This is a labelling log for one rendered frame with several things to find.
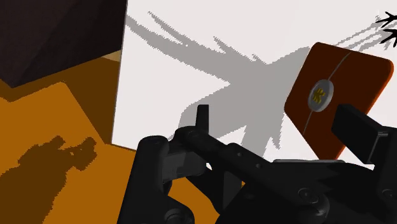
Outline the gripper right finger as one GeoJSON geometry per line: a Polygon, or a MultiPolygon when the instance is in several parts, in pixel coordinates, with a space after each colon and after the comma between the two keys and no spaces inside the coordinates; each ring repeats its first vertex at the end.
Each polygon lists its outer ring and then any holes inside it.
{"type": "Polygon", "coordinates": [[[350,104],[337,107],[333,134],[364,164],[373,164],[369,195],[374,215],[397,218],[397,128],[383,126],[350,104]]]}

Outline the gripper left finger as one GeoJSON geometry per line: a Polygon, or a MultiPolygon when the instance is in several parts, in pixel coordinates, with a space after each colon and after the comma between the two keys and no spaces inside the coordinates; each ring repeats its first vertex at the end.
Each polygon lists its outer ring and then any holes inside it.
{"type": "Polygon", "coordinates": [[[298,188],[270,162],[208,133],[209,107],[196,124],[140,140],[117,224],[197,224],[192,210],[169,196],[187,178],[219,214],[213,224],[298,224],[298,188]]]}

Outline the red-brown square box grey emblem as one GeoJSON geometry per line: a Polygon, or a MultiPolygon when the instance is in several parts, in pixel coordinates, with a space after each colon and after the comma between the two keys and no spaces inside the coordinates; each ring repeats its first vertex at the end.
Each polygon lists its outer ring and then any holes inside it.
{"type": "Polygon", "coordinates": [[[393,75],[389,59],[315,43],[284,104],[284,111],[321,160],[344,145],[331,127],[339,104],[368,113],[393,75]]]}

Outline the white table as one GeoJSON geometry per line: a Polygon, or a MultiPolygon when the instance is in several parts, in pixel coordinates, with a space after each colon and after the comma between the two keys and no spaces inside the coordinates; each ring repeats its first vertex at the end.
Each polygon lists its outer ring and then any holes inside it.
{"type": "Polygon", "coordinates": [[[387,58],[369,115],[397,127],[397,46],[381,20],[397,0],[129,0],[112,143],[172,137],[210,109],[209,131],[267,159],[312,160],[284,103],[316,42],[387,58]]]}

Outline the black spiky plant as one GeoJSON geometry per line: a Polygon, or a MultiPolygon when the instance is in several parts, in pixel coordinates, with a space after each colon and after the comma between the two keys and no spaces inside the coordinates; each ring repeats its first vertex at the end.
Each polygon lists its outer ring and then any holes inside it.
{"type": "MultiPolygon", "coordinates": [[[[388,16],[387,18],[382,18],[378,21],[376,21],[376,23],[382,23],[381,28],[384,28],[385,26],[389,25],[391,22],[394,22],[395,20],[397,20],[397,15],[393,15],[389,12],[385,12],[385,14],[388,16]]],[[[384,44],[385,42],[394,39],[393,42],[393,48],[395,48],[397,46],[397,29],[383,29],[384,32],[389,32],[390,35],[386,38],[384,38],[380,44],[384,44]]]]}

